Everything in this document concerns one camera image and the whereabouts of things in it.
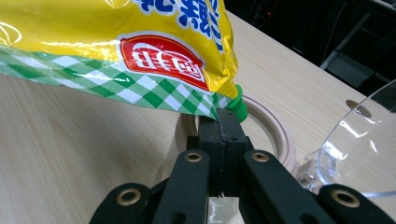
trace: red logo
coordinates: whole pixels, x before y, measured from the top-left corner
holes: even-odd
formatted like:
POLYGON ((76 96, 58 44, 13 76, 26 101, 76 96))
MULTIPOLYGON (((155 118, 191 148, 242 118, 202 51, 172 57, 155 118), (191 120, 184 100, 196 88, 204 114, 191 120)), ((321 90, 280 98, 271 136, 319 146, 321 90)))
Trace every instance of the red logo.
POLYGON ((159 35, 139 35, 120 41, 122 59, 128 69, 175 77, 208 91, 203 62, 188 48, 159 35))

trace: plastic packaging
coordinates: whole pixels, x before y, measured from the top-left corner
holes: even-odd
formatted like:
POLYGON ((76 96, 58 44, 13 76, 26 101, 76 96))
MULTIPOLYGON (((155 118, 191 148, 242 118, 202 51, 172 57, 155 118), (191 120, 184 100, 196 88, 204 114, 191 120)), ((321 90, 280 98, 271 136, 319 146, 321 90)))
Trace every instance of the plastic packaging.
POLYGON ((347 103, 351 110, 305 157, 297 179, 313 192, 342 184, 369 198, 395 196, 396 80, 359 104, 347 103))
POLYGON ((214 119, 231 104, 243 120, 236 70, 222 0, 2 2, 3 74, 214 119))

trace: green bottle cap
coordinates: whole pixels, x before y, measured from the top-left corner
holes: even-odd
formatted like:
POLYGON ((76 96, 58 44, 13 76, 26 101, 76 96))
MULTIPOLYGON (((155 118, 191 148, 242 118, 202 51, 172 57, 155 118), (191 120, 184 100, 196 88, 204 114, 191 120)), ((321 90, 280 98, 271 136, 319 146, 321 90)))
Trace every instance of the green bottle cap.
POLYGON ((236 98, 233 99, 229 105, 227 105, 226 109, 233 111, 239 122, 242 123, 242 121, 244 121, 248 117, 248 108, 244 102, 244 99, 242 98, 242 87, 236 85, 236 88, 238 89, 238 96, 236 96, 236 98))

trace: green checkered pattern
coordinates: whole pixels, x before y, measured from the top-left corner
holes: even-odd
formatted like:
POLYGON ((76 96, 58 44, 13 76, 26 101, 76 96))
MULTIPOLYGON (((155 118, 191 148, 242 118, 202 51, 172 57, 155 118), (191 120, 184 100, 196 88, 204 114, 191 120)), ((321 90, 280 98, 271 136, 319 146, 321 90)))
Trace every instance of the green checkered pattern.
POLYGON ((144 107, 215 119, 232 99, 165 77, 122 71, 117 63, 0 46, 0 73, 144 107))

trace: metal bolt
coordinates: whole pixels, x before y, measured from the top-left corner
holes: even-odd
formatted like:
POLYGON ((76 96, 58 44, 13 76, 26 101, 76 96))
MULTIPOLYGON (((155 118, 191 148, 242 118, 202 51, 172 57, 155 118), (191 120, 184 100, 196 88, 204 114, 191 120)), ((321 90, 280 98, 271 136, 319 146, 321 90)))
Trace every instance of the metal bolt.
POLYGON ((189 162, 198 162, 202 159, 201 154, 192 152, 186 155, 186 160, 189 162))
POLYGON ((266 162, 270 160, 270 157, 265 155, 262 152, 255 152, 253 154, 251 154, 251 158, 255 161, 259 161, 259 162, 266 162))
POLYGON ((141 197, 140 190, 138 189, 123 189, 117 195, 117 203, 122 206, 128 206, 137 203, 141 197))
POLYGON ((343 189, 334 189, 332 191, 332 198, 343 206, 350 208, 357 208, 361 205, 361 202, 355 195, 343 189))

